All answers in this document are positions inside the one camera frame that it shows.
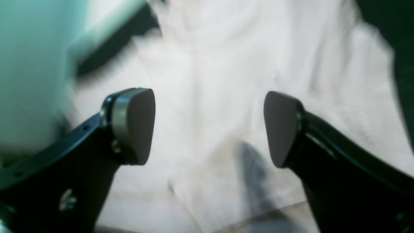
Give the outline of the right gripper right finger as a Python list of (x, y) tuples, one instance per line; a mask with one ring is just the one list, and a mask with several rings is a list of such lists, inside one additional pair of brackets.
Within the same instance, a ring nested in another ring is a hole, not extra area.
[(268, 147), (277, 168), (302, 182), (321, 233), (412, 233), (413, 178), (380, 160), (291, 96), (264, 100)]

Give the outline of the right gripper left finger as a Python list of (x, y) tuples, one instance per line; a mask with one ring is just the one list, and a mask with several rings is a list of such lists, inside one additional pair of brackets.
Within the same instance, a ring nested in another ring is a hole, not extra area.
[(1, 232), (92, 233), (118, 168), (148, 161), (155, 113), (152, 89), (116, 92), (65, 137), (5, 168)]

